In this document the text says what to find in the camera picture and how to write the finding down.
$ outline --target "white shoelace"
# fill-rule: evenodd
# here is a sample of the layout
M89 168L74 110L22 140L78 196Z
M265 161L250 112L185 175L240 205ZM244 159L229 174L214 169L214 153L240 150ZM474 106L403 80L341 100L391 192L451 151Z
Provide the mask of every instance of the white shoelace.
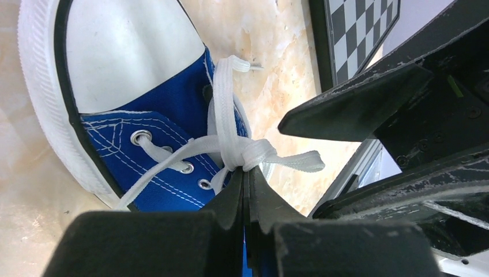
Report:
M210 182L215 194L222 190L226 175L239 166L242 166L243 171L247 172L261 165L263 174L267 179L271 175L274 164L282 164L295 170L311 173L320 171L325 167L317 151L281 158L277 156L276 149L268 140L255 141L249 137L238 136L234 117L236 99L232 93L232 73L233 70L248 72L250 69L261 68L251 66L249 62L234 55L221 59L217 63L213 82L213 100L209 105L207 136L189 140L187 144L174 153L154 145L147 137L141 136L138 139L139 145L158 164L141 176L124 194L115 209L122 209L132 203L159 172L168 168L176 171L185 170L188 168L188 164L182 160L200 154L209 154L216 163L222 162L224 164L224 167ZM248 125L245 115L241 114L241 116L244 118L245 125Z

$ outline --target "canvas shoe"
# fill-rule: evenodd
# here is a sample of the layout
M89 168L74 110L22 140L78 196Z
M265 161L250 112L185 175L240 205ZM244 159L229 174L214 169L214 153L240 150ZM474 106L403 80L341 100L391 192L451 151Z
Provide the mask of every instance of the canvas shoe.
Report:
M113 208L195 211L236 167L309 172L251 137L232 93L235 56L214 66L176 0L23 0L18 27L39 122L75 179Z

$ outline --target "black square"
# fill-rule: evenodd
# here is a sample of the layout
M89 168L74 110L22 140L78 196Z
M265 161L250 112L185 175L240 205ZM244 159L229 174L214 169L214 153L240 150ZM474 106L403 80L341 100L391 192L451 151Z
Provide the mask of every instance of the black square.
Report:
M381 2L381 14L383 14L386 9L387 9L387 0L382 0L382 2Z
M393 3L391 3L389 5L389 7L387 8L387 26L389 26L390 22L392 21L392 5L394 5Z
M351 53L356 48L356 23L347 32L347 54L350 57Z
M365 61L365 56L366 56L366 43L365 43L366 38L363 38L362 42L358 45L357 52L356 52L356 57L357 57L357 65L358 68L362 65L362 62Z
M333 37L336 44L345 34L345 6L341 5L331 15L331 21L333 23Z
M374 25L374 44L381 38L381 21L378 20Z
M365 14L365 33L370 32L370 29L374 26L374 4L367 8Z
M356 19L359 19L360 16L363 15L365 12L365 0L355 0L355 6L356 6Z
M348 80L348 62L345 62L340 70L338 70L338 73L336 73L336 79L338 81L338 84L341 84L344 81Z

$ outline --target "shoe sole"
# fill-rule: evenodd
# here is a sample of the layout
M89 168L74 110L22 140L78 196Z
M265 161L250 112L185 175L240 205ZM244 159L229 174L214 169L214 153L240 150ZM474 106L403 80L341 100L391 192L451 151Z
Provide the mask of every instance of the shoe sole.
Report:
M112 208L122 192L82 127L66 70L64 46L71 2L21 2L20 62L35 113L54 152L85 190Z

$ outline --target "checkerboard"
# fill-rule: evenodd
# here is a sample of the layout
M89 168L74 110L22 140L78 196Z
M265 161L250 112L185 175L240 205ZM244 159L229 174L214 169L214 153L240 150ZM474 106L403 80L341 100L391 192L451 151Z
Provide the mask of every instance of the checkerboard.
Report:
M395 23L400 0L325 0L333 83L353 77Z

